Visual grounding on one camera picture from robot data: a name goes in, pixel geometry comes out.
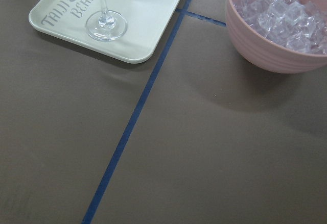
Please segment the cream bear tray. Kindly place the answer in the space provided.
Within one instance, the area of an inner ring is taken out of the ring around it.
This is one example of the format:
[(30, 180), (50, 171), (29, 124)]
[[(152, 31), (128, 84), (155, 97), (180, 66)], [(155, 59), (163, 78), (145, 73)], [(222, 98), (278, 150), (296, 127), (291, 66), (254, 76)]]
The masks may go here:
[(154, 53), (180, 0), (40, 0), (29, 13), (38, 31), (127, 63)]

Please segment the pink bowl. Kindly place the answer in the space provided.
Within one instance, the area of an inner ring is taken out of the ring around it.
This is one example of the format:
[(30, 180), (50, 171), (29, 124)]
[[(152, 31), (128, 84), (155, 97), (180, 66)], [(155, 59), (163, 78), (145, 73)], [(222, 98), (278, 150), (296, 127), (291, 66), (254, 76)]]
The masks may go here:
[[(311, 1), (326, 11), (326, 0)], [(326, 55), (299, 53), (270, 42), (255, 32), (238, 14), (232, 0), (226, 0), (226, 27), (236, 50), (250, 63), (277, 73), (302, 73), (326, 66)]]

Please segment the clear wine glass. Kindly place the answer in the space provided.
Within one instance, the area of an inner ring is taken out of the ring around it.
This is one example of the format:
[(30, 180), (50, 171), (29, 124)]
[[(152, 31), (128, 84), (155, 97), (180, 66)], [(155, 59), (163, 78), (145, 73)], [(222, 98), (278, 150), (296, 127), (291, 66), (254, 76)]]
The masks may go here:
[(125, 35), (128, 25), (122, 14), (108, 9), (107, 0), (100, 0), (100, 11), (87, 19), (85, 28), (91, 38), (109, 42)]

